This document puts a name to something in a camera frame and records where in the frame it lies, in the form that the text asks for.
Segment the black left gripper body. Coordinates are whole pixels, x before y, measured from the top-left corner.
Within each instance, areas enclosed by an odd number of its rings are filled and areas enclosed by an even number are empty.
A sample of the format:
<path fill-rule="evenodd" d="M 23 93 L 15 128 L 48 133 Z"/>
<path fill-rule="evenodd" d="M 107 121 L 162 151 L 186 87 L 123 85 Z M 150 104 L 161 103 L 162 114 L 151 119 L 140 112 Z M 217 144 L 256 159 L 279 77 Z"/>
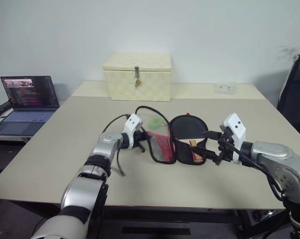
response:
<path fill-rule="evenodd" d="M 146 137 L 143 136 L 141 129 L 138 129 L 134 132 L 134 144 L 133 148 L 138 147 L 138 143 L 145 141 Z"/>

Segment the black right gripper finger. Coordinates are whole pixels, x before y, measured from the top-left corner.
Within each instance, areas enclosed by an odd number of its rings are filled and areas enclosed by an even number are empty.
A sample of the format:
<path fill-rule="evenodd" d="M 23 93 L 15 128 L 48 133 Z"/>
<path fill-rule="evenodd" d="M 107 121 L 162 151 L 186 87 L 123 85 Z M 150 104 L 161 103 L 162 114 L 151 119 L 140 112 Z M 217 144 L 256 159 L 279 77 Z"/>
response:
<path fill-rule="evenodd" d="M 205 148 L 200 148 L 200 147 L 197 147 L 197 146 L 191 146 L 189 149 L 193 153 L 195 153 L 199 156 L 202 156 L 203 158 L 210 159 L 212 161 L 215 161 L 215 160 L 218 159 L 218 155 L 214 151 L 207 150 Z"/>
<path fill-rule="evenodd" d="M 221 137 L 221 133 L 220 132 L 216 132 L 216 131 L 205 131 L 201 134 L 204 138 L 208 138 L 211 140 L 219 140 L 219 138 Z"/>

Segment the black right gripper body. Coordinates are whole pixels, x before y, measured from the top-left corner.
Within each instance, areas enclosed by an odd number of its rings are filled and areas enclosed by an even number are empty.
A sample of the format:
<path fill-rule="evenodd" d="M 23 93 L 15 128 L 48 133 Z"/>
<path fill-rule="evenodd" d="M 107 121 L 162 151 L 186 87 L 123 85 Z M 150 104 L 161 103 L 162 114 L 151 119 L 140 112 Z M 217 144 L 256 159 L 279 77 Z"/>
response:
<path fill-rule="evenodd" d="M 234 152 L 234 150 L 232 149 L 234 147 L 233 133 L 217 132 L 216 138 L 219 144 L 218 150 L 220 151 L 220 153 L 217 156 L 217 159 L 215 160 L 215 164 L 219 166 L 222 161 L 227 161 L 227 162 L 233 161 L 233 152 Z"/>

